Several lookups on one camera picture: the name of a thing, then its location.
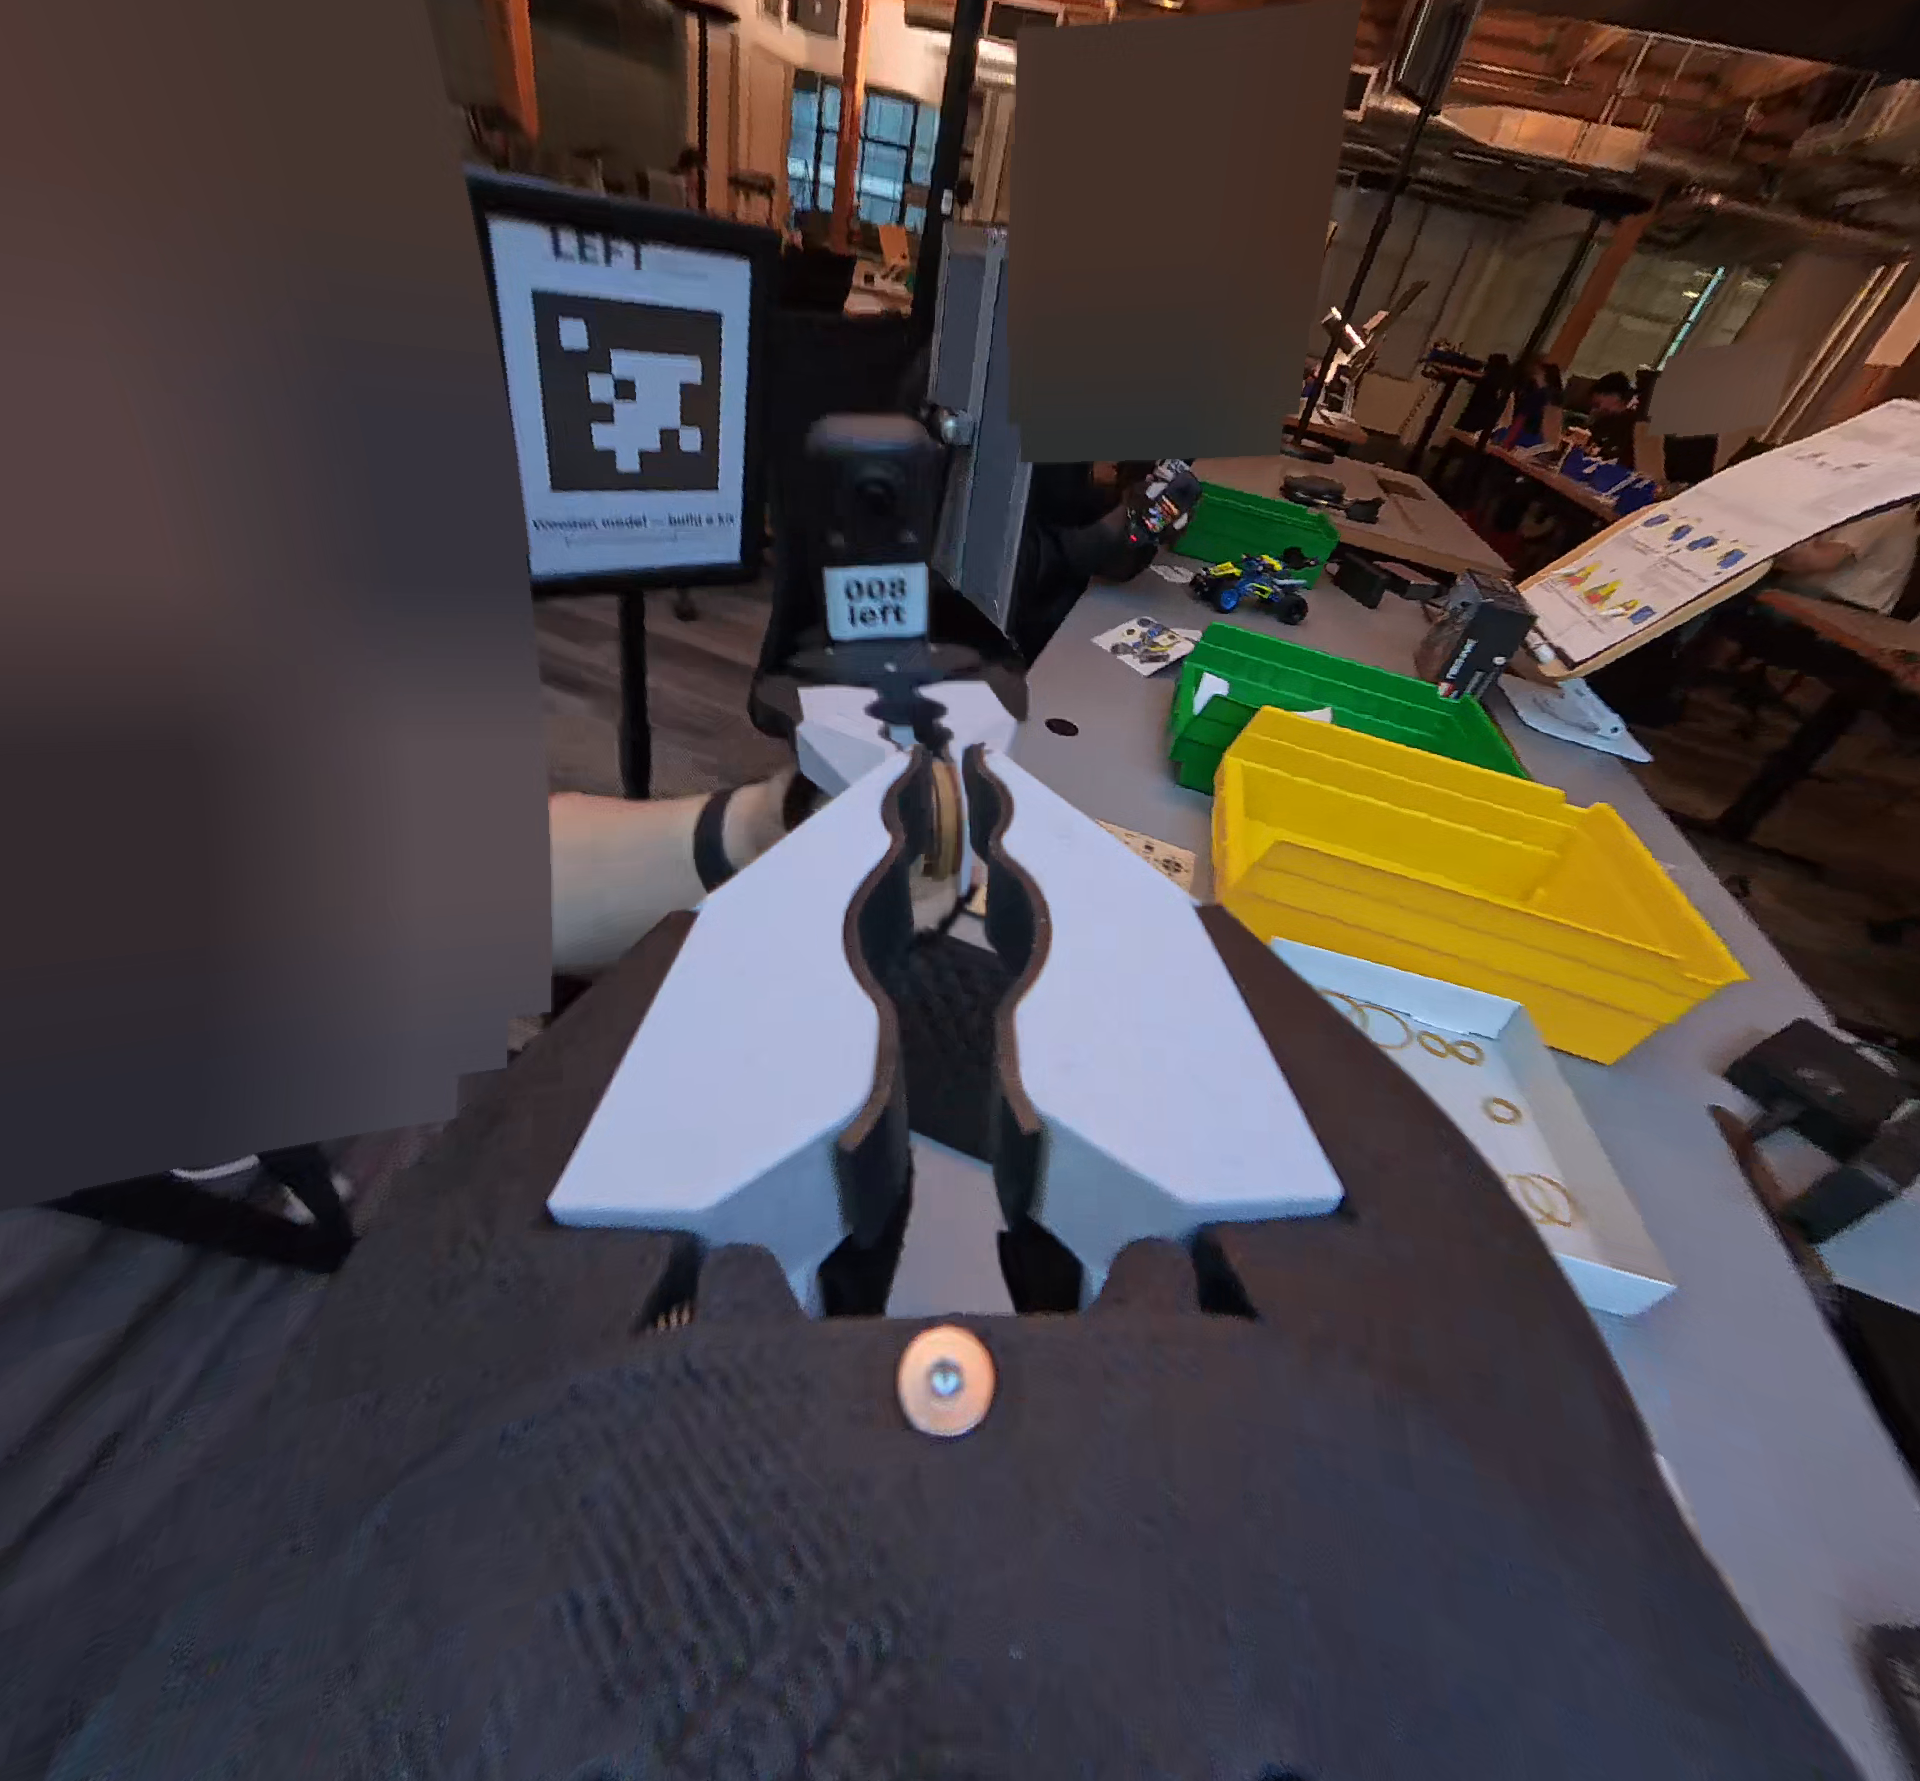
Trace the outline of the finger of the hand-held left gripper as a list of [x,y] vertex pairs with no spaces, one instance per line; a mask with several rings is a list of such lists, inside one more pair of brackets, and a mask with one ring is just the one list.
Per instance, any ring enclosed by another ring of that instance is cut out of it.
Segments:
[[873,686],[800,688],[799,767],[823,803],[919,744],[912,721]]
[[929,683],[922,699],[935,710],[939,758],[953,765],[962,765],[975,747],[1008,754],[1018,739],[1020,716],[1004,705],[986,681]]

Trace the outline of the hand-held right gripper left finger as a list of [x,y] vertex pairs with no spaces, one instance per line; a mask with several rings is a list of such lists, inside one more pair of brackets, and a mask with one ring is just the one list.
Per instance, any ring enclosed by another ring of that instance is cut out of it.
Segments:
[[701,909],[549,1194],[571,1229],[766,1252],[805,1313],[823,1271],[877,1262],[914,1186],[901,1021],[914,867],[937,761],[892,754]]

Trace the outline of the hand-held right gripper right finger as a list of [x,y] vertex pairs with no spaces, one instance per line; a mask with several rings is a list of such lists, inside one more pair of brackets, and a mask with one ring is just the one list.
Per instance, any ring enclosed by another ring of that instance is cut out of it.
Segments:
[[1318,1220],[1342,1179],[1197,904],[1004,750],[962,788],[994,1010],[986,1162],[1020,1307],[1090,1304],[1137,1244]]

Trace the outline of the round wooden gear assembly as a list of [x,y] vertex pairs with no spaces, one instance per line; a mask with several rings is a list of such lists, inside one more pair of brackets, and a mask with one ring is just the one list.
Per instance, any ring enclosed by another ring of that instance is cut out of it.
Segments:
[[959,893],[969,866],[970,830],[962,772],[946,756],[922,748],[922,879]]

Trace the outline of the person's left forearm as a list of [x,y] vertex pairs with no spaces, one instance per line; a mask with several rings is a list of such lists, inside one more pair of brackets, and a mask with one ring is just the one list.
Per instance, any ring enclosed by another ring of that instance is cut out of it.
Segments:
[[550,796],[556,974],[599,972],[664,918],[703,900],[695,836],[705,809],[700,796],[644,803],[581,792]]

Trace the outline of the grey desk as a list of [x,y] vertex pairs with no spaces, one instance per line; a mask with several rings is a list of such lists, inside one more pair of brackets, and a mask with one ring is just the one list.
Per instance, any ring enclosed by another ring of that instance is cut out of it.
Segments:
[[[1137,678],[1091,644],[1140,616],[1212,620],[1155,573],[1090,584],[1035,666],[1014,756],[1091,819],[1197,849],[1195,893],[1210,894],[1209,806],[1168,772],[1173,678]],[[1048,734],[1048,714],[1079,736]],[[1622,1062],[1564,1062],[1676,1278],[1602,1334],[1749,1616],[1863,1774],[1909,1776],[1858,1644],[1917,1624],[1917,1480],[1711,1114],[1744,1105],[1723,1094],[1732,1056],[1822,1010],[1626,764],[1528,731],[1498,693],[1493,714],[1536,782],[1632,822],[1750,974]]]

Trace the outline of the long wooden bench desk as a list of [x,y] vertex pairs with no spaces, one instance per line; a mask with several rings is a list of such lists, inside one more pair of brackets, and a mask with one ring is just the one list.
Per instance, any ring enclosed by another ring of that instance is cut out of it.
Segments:
[[1917,620],[1822,596],[1757,587],[1717,605],[1708,616],[1708,628],[1742,663],[1820,681],[1863,705],[1917,702]]

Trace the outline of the person's left hand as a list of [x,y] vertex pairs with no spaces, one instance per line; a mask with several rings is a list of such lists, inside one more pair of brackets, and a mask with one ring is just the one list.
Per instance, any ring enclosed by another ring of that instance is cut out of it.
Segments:
[[735,788],[727,806],[723,838],[733,869],[743,873],[821,809],[830,796],[800,770]]

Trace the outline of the grey metal cabinet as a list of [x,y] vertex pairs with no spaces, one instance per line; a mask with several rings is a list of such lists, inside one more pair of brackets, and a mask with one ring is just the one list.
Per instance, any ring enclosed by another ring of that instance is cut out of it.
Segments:
[[1008,281],[1004,225],[948,232],[928,373],[928,425],[948,455],[931,562],[1004,634],[1035,478],[1012,415]]

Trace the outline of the laser-cut plywood sheet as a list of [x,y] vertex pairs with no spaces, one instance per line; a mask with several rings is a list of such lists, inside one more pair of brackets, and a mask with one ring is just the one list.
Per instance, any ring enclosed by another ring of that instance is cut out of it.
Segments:
[[1110,834],[1132,856],[1140,858],[1153,869],[1157,869],[1168,881],[1171,881],[1183,894],[1188,896],[1195,894],[1195,885],[1197,885],[1197,852],[1195,849],[1159,839],[1157,836],[1152,836],[1152,834],[1139,834],[1139,830],[1121,827],[1110,820],[1100,820],[1098,827],[1103,834]]

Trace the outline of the black round pad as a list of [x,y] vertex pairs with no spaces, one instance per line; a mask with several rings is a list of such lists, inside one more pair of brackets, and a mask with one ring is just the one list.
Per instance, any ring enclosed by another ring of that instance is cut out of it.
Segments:
[[989,1168],[1032,1155],[1001,1081],[1001,1012],[1028,981],[1010,953],[922,932],[886,970],[914,1134]]

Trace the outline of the marker sign on black stand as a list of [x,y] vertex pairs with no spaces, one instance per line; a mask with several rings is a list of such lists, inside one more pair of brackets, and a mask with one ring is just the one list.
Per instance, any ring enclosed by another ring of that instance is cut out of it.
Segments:
[[481,164],[486,269],[536,599],[614,603],[615,758],[644,799],[650,594],[756,580],[778,233]]

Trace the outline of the blue and yellow toy car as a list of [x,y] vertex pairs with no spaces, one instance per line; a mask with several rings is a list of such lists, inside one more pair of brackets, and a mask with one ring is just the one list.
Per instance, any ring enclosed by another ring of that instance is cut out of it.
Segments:
[[1188,594],[1218,614],[1249,607],[1295,628],[1309,616],[1309,589],[1320,571],[1321,562],[1298,547],[1283,556],[1249,551],[1197,569]]

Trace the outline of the yellow plastic bin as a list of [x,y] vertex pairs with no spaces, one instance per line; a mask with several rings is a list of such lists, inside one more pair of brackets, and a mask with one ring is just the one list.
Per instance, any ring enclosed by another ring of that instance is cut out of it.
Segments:
[[1515,1001],[1596,1065],[1750,977],[1616,809],[1296,713],[1218,761],[1212,893],[1266,941]]

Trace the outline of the small green plastic bin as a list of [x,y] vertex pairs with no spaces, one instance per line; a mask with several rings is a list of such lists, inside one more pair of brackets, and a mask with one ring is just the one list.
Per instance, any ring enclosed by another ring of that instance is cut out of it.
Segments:
[[1290,578],[1314,589],[1337,546],[1340,515],[1284,496],[1202,481],[1188,527],[1171,551],[1202,564],[1262,553],[1280,560]]

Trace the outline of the large green plastic bin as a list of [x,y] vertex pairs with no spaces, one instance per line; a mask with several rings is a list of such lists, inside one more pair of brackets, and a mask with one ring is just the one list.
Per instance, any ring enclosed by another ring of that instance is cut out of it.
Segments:
[[1353,732],[1528,778],[1475,699],[1450,699],[1426,681],[1221,620],[1182,663],[1168,719],[1173,782],[1210,794],[1218,761],[1262,707],[1323,714]]

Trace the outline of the small black device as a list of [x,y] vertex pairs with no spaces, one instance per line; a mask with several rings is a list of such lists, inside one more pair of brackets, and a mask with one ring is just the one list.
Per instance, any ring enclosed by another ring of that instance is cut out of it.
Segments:
[[1452,589],[1452,576],[1351,543],[1332,550],[1328,576],[1337,594],[1346,594],[1365,610],[1378,610],[1390,597],[1423,605],[1442,599]]

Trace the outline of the tall black pole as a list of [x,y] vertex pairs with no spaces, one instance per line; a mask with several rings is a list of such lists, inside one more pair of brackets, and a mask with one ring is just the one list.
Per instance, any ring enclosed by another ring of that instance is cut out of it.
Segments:
[[933,329],[937,324],[941,269],[948,251],[948,233],[959,215],[976,47],[986,9],[989,0],[954,0],[953,6],[946,77],[939,101],[939,131],[928,181],[926,223],[906,322],[906,337],[914,352],[931,347]]

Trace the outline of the light wooden table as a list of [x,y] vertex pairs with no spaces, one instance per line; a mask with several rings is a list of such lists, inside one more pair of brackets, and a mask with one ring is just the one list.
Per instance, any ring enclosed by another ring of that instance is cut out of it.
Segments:
[[1298,453],[1204,458],[1195,471],[1212,487],[1259,499],[1284,499],[1289,483],[1342,487],[1335,533],[1369,556],[1437,574],[1481,573],[1515,578],[1508,558],[1414,475],[1398,475],[1343,455],[1320,464]]

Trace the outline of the black product box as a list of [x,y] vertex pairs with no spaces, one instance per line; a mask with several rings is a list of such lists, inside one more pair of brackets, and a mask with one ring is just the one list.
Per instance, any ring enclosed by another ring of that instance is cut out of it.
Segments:
[[1433,603],[1437,616],[1414,652],[1414,675],[1441,697],[1481,702],[1524,652],[1539,621],[1528,599],[1498,576],[1462,571]]

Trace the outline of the white paper sheet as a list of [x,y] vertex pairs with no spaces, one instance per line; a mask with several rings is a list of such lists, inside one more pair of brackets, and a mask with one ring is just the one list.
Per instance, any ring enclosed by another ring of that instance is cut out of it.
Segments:
[[1621,714],[1581,679],[1536,683],[1508,674],[1500,691],[1516,719],[1536,734],[1626,764],[1654,760]]

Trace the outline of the person's dark trousers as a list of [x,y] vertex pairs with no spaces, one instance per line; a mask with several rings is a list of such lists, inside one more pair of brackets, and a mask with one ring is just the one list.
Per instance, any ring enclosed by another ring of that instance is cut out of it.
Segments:
[[336,1274],[4,1216],[4,1776],[47,1776],[180,1589],[359,1510],[542,1379],[625,1352],[675,1250],[552,1228],[549,1169],[396,1130],[332,1154]]

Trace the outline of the group of seated people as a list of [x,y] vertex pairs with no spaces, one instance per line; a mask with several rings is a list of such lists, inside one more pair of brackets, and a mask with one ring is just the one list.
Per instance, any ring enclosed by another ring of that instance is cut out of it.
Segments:
[[1600,459],[1657,475],[1659,438],[1645,421],[1641,380],[1609,372],[1593,380],[1581,400],[1570,402],[1557,363],[1532,357],[1513,363],[1493,355],[1481,375],[1491,416],[1473,425],[1478,443],[1500,449],[1546,449],[1581,434],[1581,449]]

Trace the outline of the black clamp device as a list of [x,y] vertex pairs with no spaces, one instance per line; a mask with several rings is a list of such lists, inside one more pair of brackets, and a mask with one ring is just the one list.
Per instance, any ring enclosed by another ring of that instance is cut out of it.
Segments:
[[1795,1020],[1733,1056],[1722,1079],[1760,1113],[1757,1137],[1789,1130],[1828,1169],[1780,1208],[1809,1247],[1899,1200],[1918,1177],[1917,1062]]

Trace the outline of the instruction booklet on clipboard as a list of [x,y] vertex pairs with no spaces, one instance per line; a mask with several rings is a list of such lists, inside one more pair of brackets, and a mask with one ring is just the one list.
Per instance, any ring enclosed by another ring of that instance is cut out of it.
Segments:
[[1913,501],[1918,402],[1889,398],[1607,526],[1521,584],[1532,666],[1586,678],[1763,580],[1795,546]]

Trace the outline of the flat black box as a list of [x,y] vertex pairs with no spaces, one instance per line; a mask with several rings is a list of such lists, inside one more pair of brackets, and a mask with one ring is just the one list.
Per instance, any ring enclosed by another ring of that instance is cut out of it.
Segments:
[[1918,1313],[1838,1287],[1837,1334],[1880,1420],[1903,1449],[1918,1443]]

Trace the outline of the black printed kit box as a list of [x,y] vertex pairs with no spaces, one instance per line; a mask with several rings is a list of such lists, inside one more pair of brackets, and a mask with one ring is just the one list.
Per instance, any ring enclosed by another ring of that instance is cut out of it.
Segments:
[[1869,1686],[1880,1698],[1892,1747],[1903,1770],[1918,1776],[1918,1626],[1882,1624],[1865,1630],[1858,1644]]

